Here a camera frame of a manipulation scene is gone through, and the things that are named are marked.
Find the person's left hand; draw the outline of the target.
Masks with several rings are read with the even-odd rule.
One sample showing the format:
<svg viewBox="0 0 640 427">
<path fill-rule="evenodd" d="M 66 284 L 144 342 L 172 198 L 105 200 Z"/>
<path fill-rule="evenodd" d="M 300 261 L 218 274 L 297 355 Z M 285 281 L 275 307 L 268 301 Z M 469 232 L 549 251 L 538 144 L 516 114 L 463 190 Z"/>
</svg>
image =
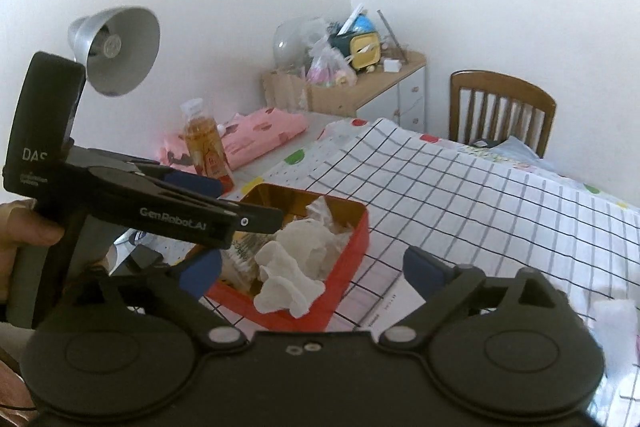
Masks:
<svg viewBox="0 0 640 427">
<path fill-rule="evenodd" d="M 49 247 L 64 235 L 59 225 L 41 218 L 30 199 L 1 205 L 1 301 L 9 298 L 12 271 L 17 251 L 25 246 Z"/>
</svg>

